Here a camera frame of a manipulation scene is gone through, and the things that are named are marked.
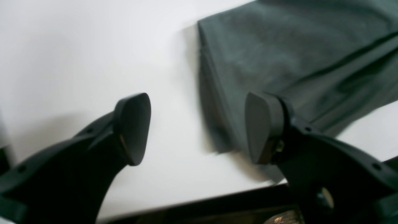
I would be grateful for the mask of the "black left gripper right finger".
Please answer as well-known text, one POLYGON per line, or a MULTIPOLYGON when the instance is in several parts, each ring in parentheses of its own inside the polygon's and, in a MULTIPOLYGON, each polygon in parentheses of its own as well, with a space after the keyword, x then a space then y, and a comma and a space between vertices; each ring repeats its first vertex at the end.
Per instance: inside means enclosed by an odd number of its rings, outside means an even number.
POLYGON ((279 168, 306 224, 397 223, 397 167, 325 136, 275 95, 248 93, 245 124, 252 162, 279 168))

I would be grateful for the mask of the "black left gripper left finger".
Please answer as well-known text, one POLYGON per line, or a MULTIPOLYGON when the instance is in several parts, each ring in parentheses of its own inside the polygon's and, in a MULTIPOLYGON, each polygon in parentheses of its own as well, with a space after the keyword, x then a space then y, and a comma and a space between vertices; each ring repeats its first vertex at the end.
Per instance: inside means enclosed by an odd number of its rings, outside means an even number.
POLYGON ((122 98, 72 138, 1 175, 1 221, 94 224, 116 175, 141 164, 150 120, 148 94, 122 98))

